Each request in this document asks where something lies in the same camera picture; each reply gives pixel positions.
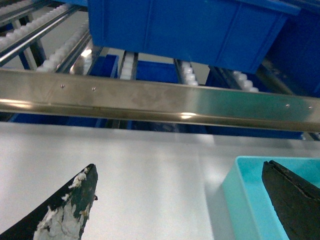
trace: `blue plastic bin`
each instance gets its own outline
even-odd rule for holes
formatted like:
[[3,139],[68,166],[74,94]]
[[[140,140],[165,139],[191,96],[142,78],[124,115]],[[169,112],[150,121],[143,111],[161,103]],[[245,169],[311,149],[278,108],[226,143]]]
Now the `blue plastic bin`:
[[175,65],[164,62],[138,61],[136,79],[162,83],[178,83]]
[[222,187],[237,240],[289,240],[262,182],[264,161],[274,160],[320,187],[320,159],[240,156]]
[[276,0],[90,0],[98,46],[254,73],[288,15]]
[[310,96],[320,97],[320,2],[285,1],[302,9],[298,16],[287,20],[268,58]]

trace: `white table surface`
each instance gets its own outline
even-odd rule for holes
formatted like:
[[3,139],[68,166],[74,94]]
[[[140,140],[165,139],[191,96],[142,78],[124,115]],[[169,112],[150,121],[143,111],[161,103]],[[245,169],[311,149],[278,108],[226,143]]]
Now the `white table surface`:
[[0,122],[0,233],[94,163],[83,240],[232,240],[221,184],[244,155],[316,158],[320,143]]

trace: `metal frame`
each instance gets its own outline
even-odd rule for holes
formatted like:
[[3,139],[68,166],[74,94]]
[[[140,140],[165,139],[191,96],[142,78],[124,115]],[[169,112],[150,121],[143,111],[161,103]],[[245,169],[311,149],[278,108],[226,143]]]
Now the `metal frame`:
[[82,38],[70,51],[70,53],[62,60],[62,63],[57,66],[56,73],[68,73],[71,66],[75,63],[79,55],[82,53],[84,48],[87,46],[88,42],[91,40],[91,35],[89,30],[85,32]]
[[2,69],[0,79],[4,112],[320,131],[312,97],[27,70]]

